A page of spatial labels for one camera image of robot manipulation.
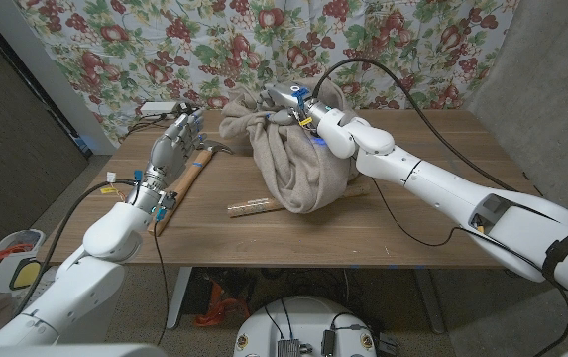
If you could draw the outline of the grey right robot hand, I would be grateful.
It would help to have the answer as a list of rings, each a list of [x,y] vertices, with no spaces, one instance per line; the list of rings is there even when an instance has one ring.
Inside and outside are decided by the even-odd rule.
[[[280,125],[297,125],[312,136],[319,136],[320,119],[315,118],[310,111],[326,109],[307,86],[298,82],[266,83],[259,97],[258,105],[276,111],[276,114],[268,117],[269,121]]]

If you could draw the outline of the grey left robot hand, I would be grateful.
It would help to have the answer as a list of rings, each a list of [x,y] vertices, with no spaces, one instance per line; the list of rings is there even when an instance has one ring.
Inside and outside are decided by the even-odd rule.
[[[181,176],[186,162],[203,141],[202,109],[180,114],[151,148],[141,182],[130,192],[127,203],[147,213],[175,198],[170,186]]]

